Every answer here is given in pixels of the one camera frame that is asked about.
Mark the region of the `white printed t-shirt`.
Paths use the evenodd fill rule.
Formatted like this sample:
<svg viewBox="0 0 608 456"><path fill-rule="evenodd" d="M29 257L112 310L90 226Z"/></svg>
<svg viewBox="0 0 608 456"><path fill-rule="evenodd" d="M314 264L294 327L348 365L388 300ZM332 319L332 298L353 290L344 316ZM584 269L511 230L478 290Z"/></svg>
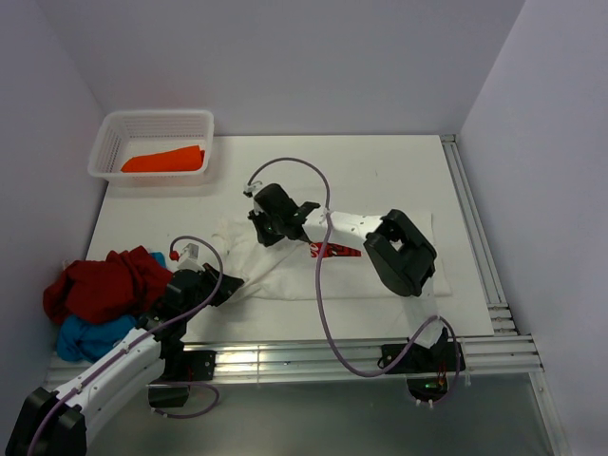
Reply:
<svg viewBox="0 0 608 456"><path fill-rule="evenodd" d="M325 299L394 298L380 280L363 242L379 227L378 216L331 212L332 233L322 260L322 297ZM313 211L305 230L313 241L282 239L271 247L257 241L250 220L223 218L212 241L219 251L224 273L244 280L233 297L300 301L314 300L317 254L327 229L322 210Z"/></svg>

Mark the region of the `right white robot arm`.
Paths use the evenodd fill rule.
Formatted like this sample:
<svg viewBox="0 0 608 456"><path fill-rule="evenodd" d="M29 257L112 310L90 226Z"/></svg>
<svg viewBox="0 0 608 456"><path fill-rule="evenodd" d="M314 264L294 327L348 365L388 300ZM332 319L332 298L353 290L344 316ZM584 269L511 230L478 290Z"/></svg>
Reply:
<svg viewBox="0 0 608 456"><path fill-rule="evenodd" d="M438 339L444 326L433 289L437 252L405 213L360 216L312 201L298 204L277 183L248 195L262 259L286 254L262 281L265 297L398 302L416 338L413 364L429 371L443 360Z"/></svg>

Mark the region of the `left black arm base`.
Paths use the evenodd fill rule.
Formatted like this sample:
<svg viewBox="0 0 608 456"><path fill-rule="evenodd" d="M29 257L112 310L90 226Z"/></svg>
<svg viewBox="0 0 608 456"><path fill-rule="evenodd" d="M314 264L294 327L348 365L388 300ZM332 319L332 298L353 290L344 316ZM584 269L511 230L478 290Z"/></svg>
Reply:
<svg viewBox="0 0 608 456"><path fill-rule="evenodd" d="M213 379L215 351L184 351L177 363L148 387L148 404L155 409L180 409L194 393L193 386L175 382L205 382Z"/></svg>

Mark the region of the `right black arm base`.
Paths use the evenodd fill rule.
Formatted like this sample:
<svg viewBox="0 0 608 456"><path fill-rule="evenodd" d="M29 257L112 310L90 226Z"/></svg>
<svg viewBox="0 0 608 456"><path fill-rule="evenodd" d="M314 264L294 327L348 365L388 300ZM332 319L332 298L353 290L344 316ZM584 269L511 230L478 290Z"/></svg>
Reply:
<svg viewBox="0 0 608 456"><path fill-rule="evenodd" d="M401 361L386 371L386 375L405 375L408 393L416 403L435 405L449 391L449 376L460 375L466 370L464 352L459 343L452 340L438 341L431 348L414 344Z"/></svg>

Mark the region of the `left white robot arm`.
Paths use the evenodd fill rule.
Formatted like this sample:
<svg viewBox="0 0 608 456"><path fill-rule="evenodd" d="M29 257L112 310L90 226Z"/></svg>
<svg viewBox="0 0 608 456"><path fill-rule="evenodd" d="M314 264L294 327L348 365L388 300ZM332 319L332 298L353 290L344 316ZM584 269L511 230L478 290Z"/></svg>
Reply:
<svg viewBox="0 0 608 456"><path fill-rule="evenodd" d="M177 398L152 406L180 407L197 379L187 367L182 338L200 310L228 301L244 284L209 264L173 274L163 295L109 353L53 390L25 400L6 446L8 455L84 455L99 431L150 384L175 388Z"/></svg>

